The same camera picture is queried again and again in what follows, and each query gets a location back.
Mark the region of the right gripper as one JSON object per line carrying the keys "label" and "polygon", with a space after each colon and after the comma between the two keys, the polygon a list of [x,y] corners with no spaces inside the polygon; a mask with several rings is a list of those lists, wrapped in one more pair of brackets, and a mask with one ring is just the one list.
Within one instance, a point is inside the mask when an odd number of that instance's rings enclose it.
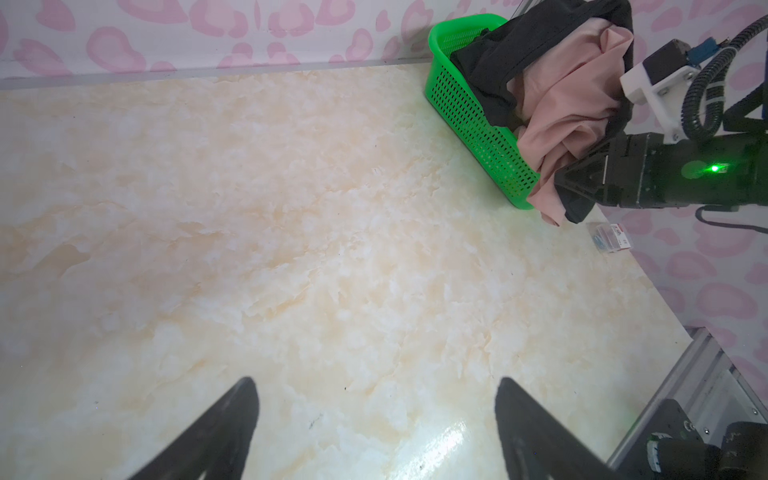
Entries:
{"label": "right gripper", "polygon": [[555,173],[564,207],[587,203],[627,209],[663,208],[652,174],[664,136],[620,133]]}

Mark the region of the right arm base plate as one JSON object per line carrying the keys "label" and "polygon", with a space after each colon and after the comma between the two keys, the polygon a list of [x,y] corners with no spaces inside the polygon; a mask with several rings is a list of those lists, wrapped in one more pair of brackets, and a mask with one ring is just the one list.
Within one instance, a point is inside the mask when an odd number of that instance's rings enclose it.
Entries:
{"label": "right arm base plate", "polygon": [[708,443],[680,404],[665,399],[614,469],[628,479],[765,479],[767,425],[732,422]]}

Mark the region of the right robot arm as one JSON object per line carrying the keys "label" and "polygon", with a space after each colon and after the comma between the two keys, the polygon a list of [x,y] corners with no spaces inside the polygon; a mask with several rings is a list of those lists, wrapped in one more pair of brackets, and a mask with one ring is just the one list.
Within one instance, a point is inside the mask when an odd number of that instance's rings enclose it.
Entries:
{"label": "right robot arm", "polygon": [[618,134],[555,174],[557,191],[628,209],[767,204],[767,85],[724,113],[726,133],[665,144],[659,133]]}

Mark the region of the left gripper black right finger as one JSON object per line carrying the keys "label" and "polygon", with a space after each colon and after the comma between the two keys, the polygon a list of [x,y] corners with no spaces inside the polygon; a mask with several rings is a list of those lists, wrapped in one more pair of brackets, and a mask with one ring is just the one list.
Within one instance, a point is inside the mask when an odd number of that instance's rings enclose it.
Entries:
{"label": "left gripper black right finger", "polygon": [[510,479],[619,479],[522,386],[501,379],[494,404]]}

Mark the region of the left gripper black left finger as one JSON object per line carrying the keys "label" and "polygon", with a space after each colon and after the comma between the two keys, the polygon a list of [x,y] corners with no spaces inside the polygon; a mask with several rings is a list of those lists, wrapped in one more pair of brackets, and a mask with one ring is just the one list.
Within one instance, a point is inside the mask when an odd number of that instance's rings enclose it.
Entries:
{"label": "left gripper black left finger", "polygon": [[135,479],[240,479],[257,426],[255,381],[238,380]]}

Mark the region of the black shirt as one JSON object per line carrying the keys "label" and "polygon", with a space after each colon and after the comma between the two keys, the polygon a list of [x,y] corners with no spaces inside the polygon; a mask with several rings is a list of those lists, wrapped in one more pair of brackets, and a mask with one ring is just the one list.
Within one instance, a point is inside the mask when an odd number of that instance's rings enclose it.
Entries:
{"label": "black shirt", "polygon": [[[590,18],[605,19],[631,30],[634,35],[632,9],[627,1],[542,1],[452,53],[452,63],[463,75],[492,126],[506,127],[514,135],[522,122],[515,114],[518,99],[508,91],[507,83]],[[633,65],[633,42],[624,56],[625,73]],[[622,132],[631,117],[632,104],[622,90],[618,113],[609,120],[605,137],[593,147]],[[582,222],[593,206],[587,203],[565,207],[564,222]]]}

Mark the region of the pink garment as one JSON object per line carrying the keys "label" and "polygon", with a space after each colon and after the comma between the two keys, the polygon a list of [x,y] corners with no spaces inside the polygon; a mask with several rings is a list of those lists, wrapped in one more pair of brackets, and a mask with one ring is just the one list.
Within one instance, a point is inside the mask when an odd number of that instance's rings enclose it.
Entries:
{"label": "pink garment", "polygon": [[551,225],[566,220],[555,172],[605,137],[619,111],[624,56],[633,38],[627,28],[590,18],[507,83],[522,122],[514,130],[517,147],[539,174],[528,202]]}

